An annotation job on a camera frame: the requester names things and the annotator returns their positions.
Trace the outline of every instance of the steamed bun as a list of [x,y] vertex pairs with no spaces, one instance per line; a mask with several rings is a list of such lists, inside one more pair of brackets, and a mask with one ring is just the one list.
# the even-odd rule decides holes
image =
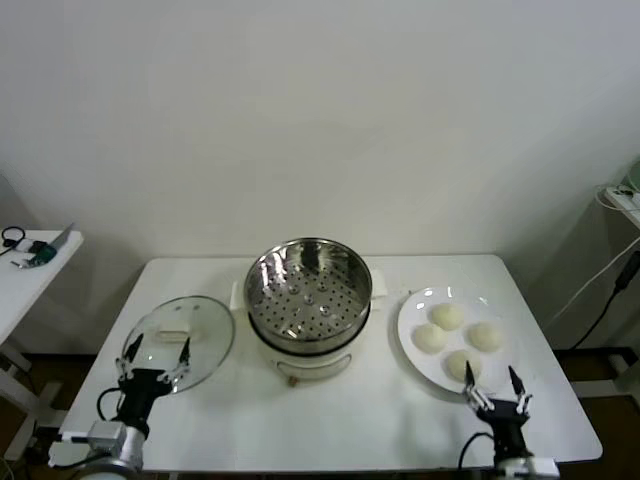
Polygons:
[[491,353],[502,348],[504,336],[498,327],[483,322],[469,329],[469,341],[481,352]]
[[441,303],[431,309],[431,320],[444,330],[455,330],[464,320],[460,307],[452,303]]
[[449,354],[446,360],[447,370],[453,378],[464,383],[465,373],[467,371],[467,361],[471,366],[471,371],[476,380],[482,373],[482,362],[478,357],[467,350],[456,350]]
[[438,353],[447,344],[447,334],[438,325],[428,323],[416,328],[413,341],[423,352]]

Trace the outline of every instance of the white table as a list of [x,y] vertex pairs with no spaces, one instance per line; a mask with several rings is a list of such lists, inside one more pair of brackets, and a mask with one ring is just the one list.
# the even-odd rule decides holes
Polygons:
[[[44,241],[53,240],[59,233],[59,231],[49,230],[26,232],[27,238]],[[7,460],[17,460],[22,456],[33,433],[34,421],[43,427],[59,427],[66,414],[66,412],[53,410],[49,406],[60,390],[59,382],[48,383],[40,397],[37,397],[13,378],[18,368],[28,371],[31,363],[6,340],[25,313],[80,247],[82,241],[80,232],[71,232],[67,243],[48,264],[28,270],[20,270],[10,262],[29,258],[30,254],[9,252],[0,257],[0,305],[2,305],[0,354],[12,363],[9,370],[0,369],[0,395],[28,414],[5,452],[4,457]]]
[[[173,472],[432,470],[455,468],[460,449],[488,426],[454,394],[430,386],[395,338],[396,317],[410,290],[472,288],[511,319],[522,340],[518,373],[534,394],[525,426],[529,447],[558,461],[598,458],[602,446],[538,324],[503,262],[493,255],[366,257],[385,277],[388,296],[367,323],[362,348],[342,373],[295,388],[267,366],[246,315],[220,369],[197,387],[159,399],[144,446],[145,469]],[[242,281],[249,258],[151,261],[115,322],[62,426],[87,432],[98,394],[116,383],[114,358],[129,330],[158,304],[183,295],[224,302]],[[503,396],[513,398],[510,386]],[[113,411],[117,395],[107,396]],[[79,445],[52,448],[55,463],[78,460]],[[478,441],[465,466],[492,464],[492,445]]]
[[640,228],[640,205],[634,203],[627,195],[617,193],[617,191],[617,188],[609,187],[605,190],[605,196],[615,208],[620,209],[631,223]]

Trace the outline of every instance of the metal rim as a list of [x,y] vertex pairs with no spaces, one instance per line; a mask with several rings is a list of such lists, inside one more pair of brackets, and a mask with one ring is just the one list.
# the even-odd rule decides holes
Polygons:
[[[324,250],[325,247],[323,247],[323,245],[326,246],[326,248],[329,248],[329,250],[325,251]],[[292,250],[293,252],[302,252],[301,254],[304,255],[303,252],[306,251],[305,248],[309,248],[309,246],[312,246],[312,248],[313,246],[316,246],[318,248],[318,252],[328,251],[329,255],[324,258],[329,263],[326,263],[325,266],[321,268],[319,271],[314,271],[315,269],[313,268],[311,270],[305,271],[304,263],[296,263],[295,261],[293,264],[289,263],[290,258],[285,253],[285,255],[287,255],[287,258],[285,258],[285,256],[282,256],[282,261],[283,263],[288,264],[289,267],[292,267],[292,269],[289,269],[289,267],[287,267],[287,271],[284,271],[284,280],[281,279],[281,280],[274,281],[274,278],[271,277],[272,273],[269,273],[270,275],[269,286],[271,287],[272,285],[271,282],[274,282],[276,289],[272,290],[274,292],[273,297],[269,293],[266,294],[266,297],[263,297],[263,298],[267,298],[268,302],[272,302],[273,299],[275,299],[276,305],[278,305],[278,300],[280,300],[280,302],[282,302],[281,306],[282,306],[283,312],[280,312],[281,315],[278,315],[274,311],[273,314],[280,316],[281,318],[279,320],[276,320],[276,318],[273,318],[274,322],[270,325],[267,325],[266,323],[264,323],[265,319],[266,319],[266,322],[269,322],[269,318],[267,317],[267,315],[270,317],[272,315],[272,312],[267,312],[264,309],[262,309],[262,307],[259,307],[260,304],[264,306],[264,304],[262,303],[264,299],[259,296],[258,292],[256,292],[256,288],[260,288],[259,285],[261,285],[260,282],[258,282],[258,286],[256,285],[256,281],[257,281],[256,272],[259,272],[260,270],[264,270],[265,265],[267,266],[267,268],[272,268],[272,267],[269,267],[268,265],[271,264],[273,266],[273,259],[277,256],[282,255],[283,251],[287,252],[287,250],[290,247],[294,248]],[[355,273],[356,276],[351,277],[350,273],[347,274],[347,271],[356,272]],[[338,286],[340,288],[339,291],[333,290],[332,293],[334,294],[333,295],[334,298],[337,298],[337,296],[339,295],[340,298],[342,299],[342,295],[344,294],[346,297],[345,300],[346,299],[349,300],[348,301],[349,305],[347,305],[346,302],[342,302],[342,300],[337,300],[338,311],[335,311],[335,313],[333,313],[334,311],[333,308],[335,308],[336,305],[331,304],[332,318],[335,318],[336,314],[341,315],[341,313],[343,313],[344,316],[342,316],[342,319],[344,322],[346,317],[351,318],[351,315],[353,313],[354,320],[352,320],[351,322],[347,320],[347,322],[349,323],[346,323],[346,324],[343,323],[342,328],[334,329],[333,332],[332,332],[333,325],[331,325],[331,328],[328,328],[327,326],[322,327],[322,322],[320,322],[319,325],[322,332],[318,332],[318,338],[315,338],[315,335],[316,335],[315,332],[313,332],[311,335],[309,335],[309,332],[308,332],[308,330],[313,331],[314,330],[313,327],[317,326],[316,324],[312,323],[311,325],[313,325],[313,327],[310,327],[309,326],[310,324],[307,323],[307,327],[306,328],[304,327],[304,323],[305,323],[304,320],[305,319],[309,320],[309,317],[305,317],[305,316],[298,317],[298,321],[301,322],[301,325],[297,327],[298,330],[293,328],[295,332],[299,332],[300,329],[302,329],[303,332],[304,330],[307,330],[306,335],[304,335],[301,339],[295,340],[295,335],[293,335],[291,330],[288,330],[288,333],[294,337],[293,339],[290,336],[287,336],[284,330],[279,331],[280,328],[278,327],[278,325],[275,325],[275,323],[280,324],[282,323],[282,321],[284,321],[285,323],[288,323],[289,320],[288,319],[285,320],[285,318],[287,316],[291,316],[291,313],[287,314],[284,312],[285,310],[284,301],[281,298],[276,298],[275,293],[278,293],[279,297],[282,297],[283,296],[282,293],[284,293],[286,302],[289,302],[289,300],[287,299],[286,289],[283,290],[289,282],[291,282],[290,291],[294,296],[298,292],[306,291],[305,303],[310,306],[310,305],[313,305],[313,302],[315,300],[316,305],[319,304],[318,299],[316,298],[316,293],[318,292],[316,291],[314,293],[313,291],[309,291],[307,290],[307,287],[302,285],[301,283],[302,281],[304,281],[305,285],[307,284],[306,282],[307,278],[305,277],[308,277],[309,282],[315,282],[317,280],[321,287],[324,286],[323,285],[323,280],[324,280],[327,283],[327,287],[324,287],[324,290],[320,290],[320,292],[322,292],[321,295],[328,295],[328,296],[332,296],[330,293],[327,293],[327,291],[328,289],[332,288],[331,286],[328,286],[329,281],[333,280],[335,289],[338,290]],[[347,345],[350,341],[352,341],[354,338],[356,338],[360,334],[370,314],[372,288],[373,288],[372,279],[371,279],[371,272],[369,270],[369,267],[367,266],[364,259],[362,259],[362,257],[360,257],[360,255],[358,255],[353,249],[351,249],[350,247],[340,242],[336,242],[334,240],[329,240],[326,238],[301,237],[293,240],[288,240],[286,242],[282,242],[281,244],[278,244],[266,250],[254,262],[252,262],[245,276],[243,298],[244,298],[245,305],[247,307],[247,313],[248,313],[252,328],[254,329],[254,331],[262,341],[264,341],[267,345],[274,348],[275,350],[281,351],[282,353],[285,353],[288,355],[301,356],[301,357],[314,357],[319,355],[325,355],[327,353],[331,353],[337,349],[340,349],[345,345]],[[331,302],[332,299],[331,298],[327,299],[325,297],[325,301],[326,300]],[[352,309],[351,312],[348,314],[346,312],[340,312],[340,302],[344,304],[344,306],[341,308],[346,309],[346,312],[349,312],[350,308],[355,307],[355,309]],[[291,304],[287,303],[286,305],[287,305],[287,308],[294,307],[293,316],[295,317],[296,307],[299,304],[292,301]],[[330,305],[329,303],[326,304],[327,310],[329,309],[329,305]],[[265,314],[265,316],[262,318],[258,318],[258,316],[256,316],[258,315],[258,313],[260,314],[261,317],[263,313]],[[297,308],[297,313],[300,314],[300,308]],[[322,315],[328,316],[329,313],[327,311],[326,313],[322,313]],[[336,325],[335,325],[336,327],[338,327],[339,321],[340,321],[339,317],[336,318]]]

